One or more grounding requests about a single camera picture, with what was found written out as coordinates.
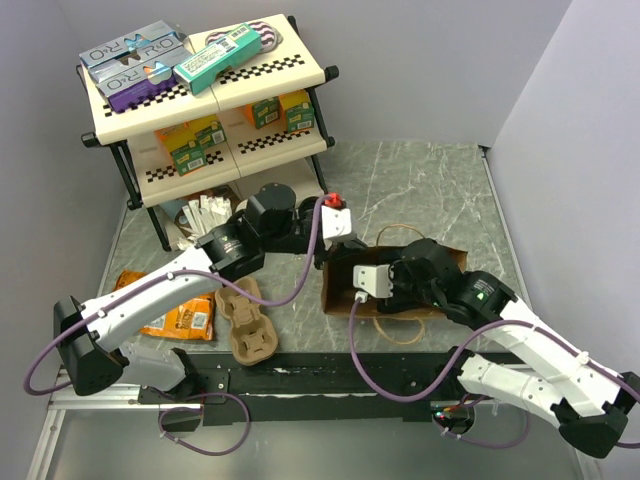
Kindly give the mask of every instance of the cardboard tray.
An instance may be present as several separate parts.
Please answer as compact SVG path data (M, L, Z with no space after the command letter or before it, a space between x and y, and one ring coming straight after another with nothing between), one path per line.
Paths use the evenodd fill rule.
M353 267L355 265L378 265L378 258L382 252L402 247L380 246L369 247L362 253L350 255L333 261L325 262L322 282L322 311L327 315L348 317L353 306L356 288L352 284ZM446 247L461 271L467 266L467 252ZM442 318L445 315L437 308L423 307L405 312L388 314L376 310L375 298L358 308L357 318L385 317L399 320L417 320L428 318Z

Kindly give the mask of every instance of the gray wall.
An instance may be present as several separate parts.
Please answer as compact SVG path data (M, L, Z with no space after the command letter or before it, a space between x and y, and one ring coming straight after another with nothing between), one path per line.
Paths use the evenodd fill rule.
M275 13L298 18L322 66L338 139L492 145L570 0L58 0L83 48L158 18L199 32Z
M113 161L80 144L92 122L62 12L53 0L0 8L0 477L13 480L46 412L22 376L51 340L55 301L95 296L123 191ZM51 385L58 364L48 358L36 385Z
M532 302L577 346L640 373L640 4L575 0L490 152ZM640 440L640 408L627 439ZM638 478L614 451L605 477Z

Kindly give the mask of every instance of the teal box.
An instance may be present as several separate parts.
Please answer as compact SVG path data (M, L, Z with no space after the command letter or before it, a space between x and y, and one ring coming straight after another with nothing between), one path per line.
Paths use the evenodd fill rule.
M242 65L260 52L260 34L246 23L194 53L173 71L180 83L197 95L226 68Z

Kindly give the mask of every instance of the white label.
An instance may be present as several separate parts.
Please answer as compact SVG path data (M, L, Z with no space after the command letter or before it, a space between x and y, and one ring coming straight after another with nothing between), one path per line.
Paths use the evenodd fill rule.
M192 160L191 162L187 163L187 168L189 170L193 170L194 168L201 167L202 165L204 165L204 160L198 158L197 160Z
M213 143L217 145L220 142L224 142L224 132L222 130L218 130L213 134Z
M196 53L186 62L182 63L181 68L191 76L196 76L202 70L206 69L212 63L217 62L227 53L238 48L238 45L228 38L223 38L217 43L212 43L204 50Z
M237 38L241 37L245 33L249 33L249 29L243 25L240 28L238 28L238 29L234 30L233 32L231 32L229 34L229 38L231 38L233 40L236 40Z
M278 112L273 112L267 115L266 117L264 117L264 123L271 123L277 119L278 119Z
M162 330L164 328L164 321L166 320L167 315L163 315L161 317L156 318L153 322L147 323L145 326L147 328L153 328L155 330Z
M207 314L202 312L195 312L193 314L193 321L191 322L191 328L194 330L204 330L207 326Z

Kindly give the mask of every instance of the brown egg carton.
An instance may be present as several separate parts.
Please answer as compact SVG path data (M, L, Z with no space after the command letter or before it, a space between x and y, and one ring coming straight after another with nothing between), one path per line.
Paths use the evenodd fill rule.
M242 290L262 298L258 282L244 277L235 282ZM271 357L278 347L278 335L269 317L260 306L229 287L216 291L216 305L224 318L231 322L229 343L233 358L242 365L255 365Z

